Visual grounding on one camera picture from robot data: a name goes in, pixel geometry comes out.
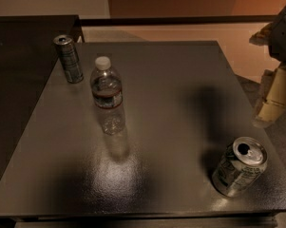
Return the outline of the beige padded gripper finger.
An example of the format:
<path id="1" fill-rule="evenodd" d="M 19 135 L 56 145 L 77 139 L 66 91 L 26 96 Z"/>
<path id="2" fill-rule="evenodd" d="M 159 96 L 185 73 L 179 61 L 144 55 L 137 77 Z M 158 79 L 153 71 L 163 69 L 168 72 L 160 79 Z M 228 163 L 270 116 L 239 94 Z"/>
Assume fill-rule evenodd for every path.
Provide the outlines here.
<path id="1" fill-rule="evenodd" d="M 272 27 L 272 23 L 267 24 L 265 27 L 250 37 L 249 43 L 257 46 L 268 46 Z"/>
<path id="2" fill-rule="evenodd" d="M 266 69 L 261 77 L 252 118 L 253 126 L 266 128 L 286 109 L 286 63 L 274 71 Z"/>

